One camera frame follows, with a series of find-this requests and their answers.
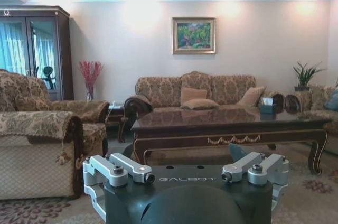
wooden cabinet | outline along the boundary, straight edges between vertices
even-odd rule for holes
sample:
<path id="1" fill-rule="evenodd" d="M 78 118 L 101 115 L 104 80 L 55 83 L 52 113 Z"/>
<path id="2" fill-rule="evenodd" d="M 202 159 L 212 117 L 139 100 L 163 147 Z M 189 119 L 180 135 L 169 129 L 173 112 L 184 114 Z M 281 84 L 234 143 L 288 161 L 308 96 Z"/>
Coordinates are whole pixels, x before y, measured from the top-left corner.
<path id="1" fill-rule="evenodd" d="M 59 6 L 0 6 L 0 68 L 42 79 L 73 100 L 69 14 Z"/>

plant pot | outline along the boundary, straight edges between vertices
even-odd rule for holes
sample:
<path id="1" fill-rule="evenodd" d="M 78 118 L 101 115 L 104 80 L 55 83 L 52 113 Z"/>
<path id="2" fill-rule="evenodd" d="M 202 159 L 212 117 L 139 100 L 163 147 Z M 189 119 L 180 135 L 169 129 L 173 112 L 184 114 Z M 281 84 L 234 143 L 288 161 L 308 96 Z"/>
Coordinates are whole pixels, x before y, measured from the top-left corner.
<path id="1" fill-rule="evenodd" d="M 295 87 L 296 92 L 309 91 L 309 90 L 310 90 L 310 87 L 308 87 L 308 86 L 297 86 L 297 87 Z"/>

curtain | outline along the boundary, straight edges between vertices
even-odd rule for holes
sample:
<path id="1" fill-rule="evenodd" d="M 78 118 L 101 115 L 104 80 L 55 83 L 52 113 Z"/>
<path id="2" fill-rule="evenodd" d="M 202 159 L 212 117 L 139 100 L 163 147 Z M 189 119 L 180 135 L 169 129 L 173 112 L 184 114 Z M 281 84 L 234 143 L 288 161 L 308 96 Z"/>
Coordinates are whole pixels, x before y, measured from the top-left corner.
<path id="1" fill-rule="evenodd" d="M 37 72 L 38 78 L 45 78 L 43 69 L 45 67 L 52 67 L 53 73 L 51 78 L 55 77 L 55 62 L 54 62 L 54 41 L 53 35 L 46 31 L 34 28 L 34 50 L 35 50 L 35 63 L 39 67 Z"/>
<path id="2" fill-rule="evenodd" d="M 0 22 L 0 68 L 26 75 L 22 24 Z"/>

wooden coffee table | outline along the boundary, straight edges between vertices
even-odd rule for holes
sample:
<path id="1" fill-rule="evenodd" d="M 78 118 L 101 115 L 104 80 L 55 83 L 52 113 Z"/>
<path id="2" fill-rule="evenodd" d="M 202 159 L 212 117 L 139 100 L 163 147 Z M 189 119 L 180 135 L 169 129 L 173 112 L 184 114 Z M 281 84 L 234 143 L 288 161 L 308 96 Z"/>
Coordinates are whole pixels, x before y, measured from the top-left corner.
<path id="1" fill-rule="evenodd" d="M 301 120 L 286 112 L 261 117 L 259 111 L 248 109 L 149 113 L 132 127 L 133 151 L 137 161 L 146 164 L 146 155 L 154 150 L 312 142 L 308 168 L 321 174 L 320 159 L 327 141 L 323 126 L 328 122 L 320 118 Z"/>

framed painting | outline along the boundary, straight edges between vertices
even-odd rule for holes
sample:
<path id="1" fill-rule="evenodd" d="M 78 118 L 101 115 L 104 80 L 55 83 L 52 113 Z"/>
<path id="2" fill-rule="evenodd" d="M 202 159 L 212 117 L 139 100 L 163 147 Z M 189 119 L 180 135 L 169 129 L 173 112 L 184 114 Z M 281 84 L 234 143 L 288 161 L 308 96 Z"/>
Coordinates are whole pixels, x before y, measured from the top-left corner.
<path id="1" fill-rule="evenodd" d="M 173 54 L 215 54 L 215 18 L 173 18 Z"/>

